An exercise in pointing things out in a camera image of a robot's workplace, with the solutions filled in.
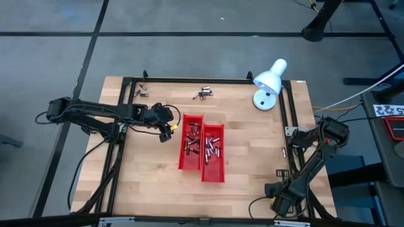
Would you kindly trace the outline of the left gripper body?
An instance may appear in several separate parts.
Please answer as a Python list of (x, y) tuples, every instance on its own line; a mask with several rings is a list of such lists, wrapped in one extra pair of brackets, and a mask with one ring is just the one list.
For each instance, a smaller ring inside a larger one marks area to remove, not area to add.
[(144, 123), (153, 127), (165, 125), (173, 119), (174, 116), (170, 108), (163, 106), (161, 103), (154, 104), (144, 112)]

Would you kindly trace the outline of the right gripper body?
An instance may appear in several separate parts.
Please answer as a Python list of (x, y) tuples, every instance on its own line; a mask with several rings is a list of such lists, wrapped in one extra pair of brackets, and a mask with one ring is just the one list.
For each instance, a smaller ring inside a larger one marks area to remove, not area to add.
[(291, 181), (280, 182), (278, 193), (271, 209), (279, 216), (285, 217), (290, 206), (296, 206), (303, 200), (303, 185)]

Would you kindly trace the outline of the red plastic bin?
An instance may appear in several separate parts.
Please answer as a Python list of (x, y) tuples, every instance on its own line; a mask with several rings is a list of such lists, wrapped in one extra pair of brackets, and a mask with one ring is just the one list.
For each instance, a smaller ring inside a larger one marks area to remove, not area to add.
[[(211, 183), (224, 183), (225, 182), (225, 146), (224, 146), (224, 129), (225, 126), (223, 124), (220, 125), (204, 125), (203, 126), (203, 160), (202, 160), (202, 182), (211, 182)], [(220, 138), (219, 141), (213, 143), (209, 142), (212, 154), (211, 158), (208, 160), (208, 165), (205, 165), (205, 150), (208, 149), (206, 146), (205, 138), (211, 137)], [(215, 156), (215, 147), (220, 148), (220, 158)]]
[[(195, 122), (198, 125), (189, 125), (190, 122)], [(179, 167), (180, 170), (200, 170), (201, 169), (201, 158), (202, 158), (202, 124), (203, 124), (203, 116), (202, 115), (183, 115), (182, 119), (182, 134), (181, 134), (181, 148), (179, 155)], [(201, 126), (200, 135), (193, 136), (191, 128), (194, 127), (195, 131), (197, 131), (197, 126)], [(200, 139), (200, 143), (195, 143), (189, 138), (186, 137), (186, 134), (193, 136), (196, 139)], [(190, 152), (187, 155), (187, 152), (184, 150), (185, 141), (191, 145), (191, 148), (197, 149), (199, 154)]]

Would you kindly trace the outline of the white desk lamp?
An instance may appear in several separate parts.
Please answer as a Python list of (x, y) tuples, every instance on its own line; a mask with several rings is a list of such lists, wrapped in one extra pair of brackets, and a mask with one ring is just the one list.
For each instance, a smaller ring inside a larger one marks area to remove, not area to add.
[(257, 75), (253, 83), (258, 91), (252, 97), (254, 106), (261, 111), (271, 110), (282, 90), (282, 74), (287, 68), (285, 59), (277, 59), (271, 68)]

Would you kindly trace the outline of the dark side desk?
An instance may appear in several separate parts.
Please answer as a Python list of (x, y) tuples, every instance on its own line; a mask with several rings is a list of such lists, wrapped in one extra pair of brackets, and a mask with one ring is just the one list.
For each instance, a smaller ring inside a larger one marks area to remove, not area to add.
[(387, 225), (404, 227), (404, 141), (392, 141), (373, 105), (404, 105), (404, 82), (362, 95), (366, 120), (379, 153), (382, 178), (375, 186)]

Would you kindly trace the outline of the red-edged black device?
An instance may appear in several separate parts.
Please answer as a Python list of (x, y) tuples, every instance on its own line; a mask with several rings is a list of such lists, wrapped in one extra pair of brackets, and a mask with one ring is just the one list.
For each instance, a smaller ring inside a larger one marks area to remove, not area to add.
[(404, 141), (404, 117), (386, 117), (383, 124), (392, 141)]

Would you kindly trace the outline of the white printed marker sheet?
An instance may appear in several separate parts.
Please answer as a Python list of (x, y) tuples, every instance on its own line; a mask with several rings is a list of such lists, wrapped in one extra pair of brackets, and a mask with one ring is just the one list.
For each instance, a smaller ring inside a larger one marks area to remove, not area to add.
[(377, 117), (404, 117), (404, 105), (373, 105)]

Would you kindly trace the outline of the black floor stand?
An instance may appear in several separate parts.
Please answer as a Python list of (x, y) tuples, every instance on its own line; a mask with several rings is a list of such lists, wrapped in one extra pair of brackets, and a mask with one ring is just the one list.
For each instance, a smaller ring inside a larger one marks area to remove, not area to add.
[(304, 39), (310, 42), (319, 42), (324, 37), (324, 29), (334, 12), (344, 0), (323, 0), (324, 4), (320, 10), (314, 4), (315, 0), (308, 0), (310, 7), (317, 12), (316, 17), (305, 26), (301, 35)]

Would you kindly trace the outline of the silver frame bracket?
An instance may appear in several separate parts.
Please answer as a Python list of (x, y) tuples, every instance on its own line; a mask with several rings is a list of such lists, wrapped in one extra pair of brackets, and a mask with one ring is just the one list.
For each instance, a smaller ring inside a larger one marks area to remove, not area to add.
[(110, 227), (112, 224), (130, 223), (134, 222), (134, 220), (135, 217), (132, 216), (105, 217), (99, 219), (98, 227)]
[(281, 227), (311, 227), (310, 223), (287, 220), (274, 220), (273, 225)]

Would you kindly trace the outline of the black aluminium table frame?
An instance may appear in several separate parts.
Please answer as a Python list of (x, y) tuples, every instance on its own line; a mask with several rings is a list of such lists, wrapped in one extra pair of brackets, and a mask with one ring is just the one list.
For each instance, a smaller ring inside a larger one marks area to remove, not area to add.
[[(100, 210), (136, 218), (221, 219), (268, 222), (275, 217), (264, 185), (278, 181), (287, 125), (313, 127), (315, 119), (305, 81), (289, 81), (272, 110), (253, 105), (257, 87), (248, 79), (151, 78), (148, 97), (137, 103), (171, 104), (174, 114), (202, 115), (209, 125), (225, 126), (225, 182), (202, 182), (201, 170), (180, 170), (182, 131), (161, 143), (144, 130), (128, 130), (117, 182), (101, 197)], [(210, 86), (213, 96), (193, 96)]]

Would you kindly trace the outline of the black floor frame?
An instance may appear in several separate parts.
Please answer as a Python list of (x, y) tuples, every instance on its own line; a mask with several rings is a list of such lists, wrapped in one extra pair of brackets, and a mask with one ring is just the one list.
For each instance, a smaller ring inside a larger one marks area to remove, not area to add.
[(376, 0), (368, 0), (369, 3), (372, 6), (373, 11), (375, 12), (379, 23), (384, 31), (384, 33), (387, 35), (387, 38), (389, 42), (392, 44), (399, 60), (400, 63), (392, 67), (390, 70), (386, 71), (384, 74), (382, 74), (378, 78), (343, 78), (343, 84), (344, 85), (352, 85), (352, 86), (370, 86), (373, 85), (377, 82), (381, 82), (382, 79), (384, 79), (385, 83), (397, 83), (400, 82), (401, 79), (398, 78), (401, 74), (404, 73), (404, 52), (400, 49), (395, 35), (392, 33), (391, 29), (389, 28), (386, 20), (384, 19), (384, 16), (379, 9)]

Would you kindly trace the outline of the grey floor bracket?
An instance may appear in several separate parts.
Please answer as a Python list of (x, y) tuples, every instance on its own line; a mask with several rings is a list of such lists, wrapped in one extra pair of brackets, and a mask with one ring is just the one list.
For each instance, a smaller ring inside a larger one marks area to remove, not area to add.
[(11, 137), (0, 134), (0, 144), (8, 144), (17, 148), (23, 146), (23, 142), (13, 139)]

